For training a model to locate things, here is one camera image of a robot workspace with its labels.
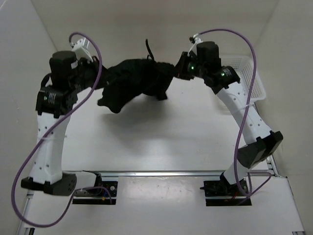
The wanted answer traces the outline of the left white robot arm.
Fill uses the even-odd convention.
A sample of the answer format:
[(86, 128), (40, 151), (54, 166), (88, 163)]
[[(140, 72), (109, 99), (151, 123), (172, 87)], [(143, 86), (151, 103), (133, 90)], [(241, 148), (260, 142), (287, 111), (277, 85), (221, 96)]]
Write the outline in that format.
[(78, 94), (93, 87), (103, 68), (99, 57), (78, 56), (75, 52), (58, 51), (49, 60), (50, 73), (41, 81), (35, 111), (38, 140), (35, 161), (21, 187), (54, 196), (69, 196), (77, 189), (82, 175), (86, 191), (97, 196), (102, 192), (98, 174), (91, 171), (74, 173), (62, 170), (62, 154), (67, 125), (77, 104)]

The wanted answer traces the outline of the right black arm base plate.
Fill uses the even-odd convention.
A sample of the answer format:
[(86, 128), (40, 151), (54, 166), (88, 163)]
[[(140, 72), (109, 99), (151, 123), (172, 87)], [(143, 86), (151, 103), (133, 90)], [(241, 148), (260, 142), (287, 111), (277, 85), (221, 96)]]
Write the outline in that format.
[(225, 186), (221, 181), (204, 181), (200, 190), (204, 191), (207, 207), (252, 206), (251, 199), (236, 184)]

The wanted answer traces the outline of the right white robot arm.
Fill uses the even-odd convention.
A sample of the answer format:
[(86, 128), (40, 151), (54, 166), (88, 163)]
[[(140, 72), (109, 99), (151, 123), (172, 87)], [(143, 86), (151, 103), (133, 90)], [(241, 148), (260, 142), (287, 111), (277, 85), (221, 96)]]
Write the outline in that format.
[(233, 164), (224, 171), (217, 188), (227, 196), (258, 163), (272, 155), (283, 140), (281, 132), (274, 132), (259, 116), (248, 100), (239, 75), (231, 66), (223, 66), (219, 47), (214, 42), (201, 42), (195, 50), (182, 52), (175, 66), (176, 77), (183, 80), (201, 78), (228, 108), (240, 128), (245, 146), (238, 148)]

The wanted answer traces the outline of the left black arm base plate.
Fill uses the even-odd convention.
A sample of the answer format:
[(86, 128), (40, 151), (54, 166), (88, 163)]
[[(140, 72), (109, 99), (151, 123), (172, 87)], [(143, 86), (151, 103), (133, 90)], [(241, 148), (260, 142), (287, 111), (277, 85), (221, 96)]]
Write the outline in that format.
[(115, 205), (117, 199), (118, 180), (102, 177), (96, 173), (95, 187), (88, 190), (79, 190), (74, 193), (74, 205)]

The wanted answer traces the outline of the black shorts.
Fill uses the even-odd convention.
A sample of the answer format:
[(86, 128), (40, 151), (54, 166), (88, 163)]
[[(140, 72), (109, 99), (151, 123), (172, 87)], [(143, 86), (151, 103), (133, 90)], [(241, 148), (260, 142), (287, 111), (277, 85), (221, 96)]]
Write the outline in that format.
[(118, 114), (135, 97), (144, 94), (158, 101), (166, 100), (167, 90), (175, 75), (175, 66), (158, 62), (145, 40), (146, 58), (126, 59), (119, 64), (102, 68), (97, 89), (102, 89), (102, 97), (97, 101), (100, 107), (107, 107)]

